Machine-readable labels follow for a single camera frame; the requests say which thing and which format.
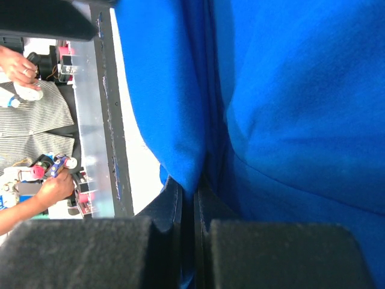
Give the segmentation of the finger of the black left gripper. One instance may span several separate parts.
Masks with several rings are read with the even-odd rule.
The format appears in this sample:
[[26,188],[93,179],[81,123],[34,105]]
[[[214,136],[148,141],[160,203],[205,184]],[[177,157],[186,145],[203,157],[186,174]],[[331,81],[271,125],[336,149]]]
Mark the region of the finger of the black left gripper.
[[89,41],[97,29],[69,1],[1,1],[1,34]]

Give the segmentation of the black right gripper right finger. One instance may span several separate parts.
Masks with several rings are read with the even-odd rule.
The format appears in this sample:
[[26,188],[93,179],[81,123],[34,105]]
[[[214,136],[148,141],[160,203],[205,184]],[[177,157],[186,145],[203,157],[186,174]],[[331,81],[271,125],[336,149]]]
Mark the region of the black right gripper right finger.
[[197,288],[374,288],[339,225],[245,222],[202,178],[194,194]]

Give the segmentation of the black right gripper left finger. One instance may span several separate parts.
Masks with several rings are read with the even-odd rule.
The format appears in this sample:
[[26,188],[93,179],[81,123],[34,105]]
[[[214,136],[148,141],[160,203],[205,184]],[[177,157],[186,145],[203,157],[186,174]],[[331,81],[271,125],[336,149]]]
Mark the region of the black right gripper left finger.
[[30,220],[1,246],[2,288],[177,288],[182,187],[125,219]]

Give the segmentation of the blue printed t shirt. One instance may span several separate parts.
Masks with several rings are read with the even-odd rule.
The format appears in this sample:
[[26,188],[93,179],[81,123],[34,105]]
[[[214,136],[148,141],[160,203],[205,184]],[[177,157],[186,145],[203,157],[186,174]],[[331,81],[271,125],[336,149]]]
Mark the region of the blue printed t shirt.
[[181,288],[194,286],[205,175],[248,220],[325,222],[384,287],[384,2],[120,1],[134,115],[185,191]]

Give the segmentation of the operator forearm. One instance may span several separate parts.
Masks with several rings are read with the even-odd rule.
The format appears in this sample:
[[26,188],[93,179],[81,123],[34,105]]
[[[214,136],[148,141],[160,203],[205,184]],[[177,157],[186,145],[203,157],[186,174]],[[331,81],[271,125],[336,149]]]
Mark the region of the operator forearm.
[[7,234],[18,223],[28,220],[46,209],[47,207],[39,201],[38,197],[34,196],[14,207],[1,210],[1,235]]

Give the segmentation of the operator hand upper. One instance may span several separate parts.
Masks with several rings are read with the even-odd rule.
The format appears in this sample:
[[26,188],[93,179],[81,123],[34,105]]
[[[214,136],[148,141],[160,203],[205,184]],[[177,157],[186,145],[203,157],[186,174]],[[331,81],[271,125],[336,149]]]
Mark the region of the operator hand upper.
[[36,84],[37,67],[22,54],[1,46],[1,69],[14,83],[33,90],[41,90]]

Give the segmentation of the operator hand lower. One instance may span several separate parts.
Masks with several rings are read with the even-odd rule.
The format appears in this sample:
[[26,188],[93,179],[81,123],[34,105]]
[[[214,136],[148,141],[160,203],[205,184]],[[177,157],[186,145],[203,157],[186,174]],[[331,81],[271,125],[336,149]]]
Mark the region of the operator hand lower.
[[39,192],[34,196],[35,207],[42,212],[57,202],[69,197],[74,191],[74,183],[67,169],[62,170],[54,178],[47,179]]

